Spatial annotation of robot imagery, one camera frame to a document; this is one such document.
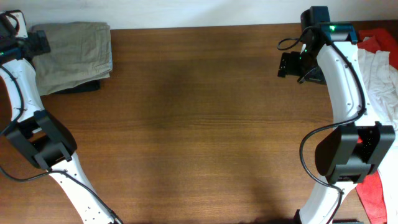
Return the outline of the khaki green shorts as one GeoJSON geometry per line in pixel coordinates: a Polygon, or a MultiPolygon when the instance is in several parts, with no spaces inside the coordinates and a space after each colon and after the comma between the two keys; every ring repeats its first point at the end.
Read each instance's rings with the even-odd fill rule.
{"type": "Polygon", "coordinates": [[[56,86],[74,87],[110,77],[113,69],[110,26],[105,22],[39,24],[50,52],[33,59],[39,95],[52,94],[56,86]]]}

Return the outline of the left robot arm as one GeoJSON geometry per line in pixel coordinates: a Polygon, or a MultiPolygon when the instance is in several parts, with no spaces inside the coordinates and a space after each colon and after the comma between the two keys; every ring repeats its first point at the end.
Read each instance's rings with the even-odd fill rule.
{"type": "Polygon", "coordinates": [[[50,176],[65,192],[83,223],[121,223],[86,177],[71,132],[43,106],[31,58],[50,51],[44,32],[26,38],[1,36],[1,79],[11,103],[11,122],[1,131],[11,146],[43,173],[29,178],[4,175],[16,182],[50,176]]]}

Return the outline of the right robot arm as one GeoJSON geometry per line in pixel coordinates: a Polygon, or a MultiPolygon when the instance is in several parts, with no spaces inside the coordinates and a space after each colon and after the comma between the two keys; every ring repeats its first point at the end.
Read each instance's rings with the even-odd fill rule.
{"type": "Polygon", "coordinates": [[[301,52],[283,48],[278,75],[296,75],[298,82],[328,88],[333,123],[309,132],[299,146],[299,158],[315,186],[294,223],[333,223],[346,195],[376,172],[395,138],[381,122],[366,93],[351,24],[319,22],[304,25],[295,43],[301,52]]]}

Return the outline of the black folded garment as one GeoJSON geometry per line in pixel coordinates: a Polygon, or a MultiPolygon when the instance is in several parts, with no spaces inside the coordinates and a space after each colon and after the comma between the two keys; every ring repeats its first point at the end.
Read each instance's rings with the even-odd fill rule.
{"type": "Polygon", "coordinates": [[[56,86],[51,89],[52,94],[75,94],[75,93],[84,93],[97,91],[101,88],[101,82],[99,80],[93,80],[89,82],[82,83],[80,85],[74,87],[62,87],[56,86]]]}

